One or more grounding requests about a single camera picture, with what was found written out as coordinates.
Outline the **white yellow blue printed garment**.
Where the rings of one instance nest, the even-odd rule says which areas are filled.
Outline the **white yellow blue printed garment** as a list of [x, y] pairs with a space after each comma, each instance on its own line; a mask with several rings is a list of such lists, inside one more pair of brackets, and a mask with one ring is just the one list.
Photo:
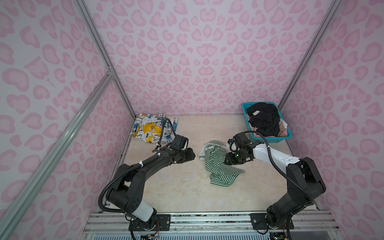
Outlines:
[[171, 142], [175, 136], [169, 122], [166, 122], [166, 126], [163, 128], [166, 118], [165, 114], [140, 114], [135, 119], [134, 128], [131, 132], [132, 137], [145, 143], [156, 144], [163, 134], [161, 144]]

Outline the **green white striped garment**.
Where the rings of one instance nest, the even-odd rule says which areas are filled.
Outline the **green white striped garment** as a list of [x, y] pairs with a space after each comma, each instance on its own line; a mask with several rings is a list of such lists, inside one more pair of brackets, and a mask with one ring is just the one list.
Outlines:
[[230, 187], [237, 177], [245, 171], [225, 164], [226, 146], [220, 141], [210, 141], [203, 145], [198, 156], [205, 162], [206, 170], [210, 173], [211, 184], [218, 187]]

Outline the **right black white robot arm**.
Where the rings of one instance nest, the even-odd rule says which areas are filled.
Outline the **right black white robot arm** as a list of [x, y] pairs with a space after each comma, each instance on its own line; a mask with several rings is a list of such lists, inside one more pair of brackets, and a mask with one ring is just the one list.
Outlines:
[[263, 227], [277, 229], [283, 224], [289, 226], [292, 217], [326, 192], [326, 185], [315, 162], [308, 157], [297, 158], [259, 144], [254, 148], [250, 144], [235, 152], [227, 153], [226, 165], [242, 165], [253, 160], [269, 163], [287, 181], [287, 192], [266, 210]]

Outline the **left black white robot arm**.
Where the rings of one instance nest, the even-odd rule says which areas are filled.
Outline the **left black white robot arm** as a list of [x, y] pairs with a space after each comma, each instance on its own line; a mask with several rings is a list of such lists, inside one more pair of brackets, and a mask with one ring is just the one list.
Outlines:
[[143, 201], [146, 181], [165, 167], [183, 164], [195, 157], [192, 148], [177, 149], [167, 145], [142, 162], [119, 166], [99, 195], [99, 208], [103, 212], [122, 213], [137, 220], [143, 229], [152, 229], [156, 224], [157, 210]]

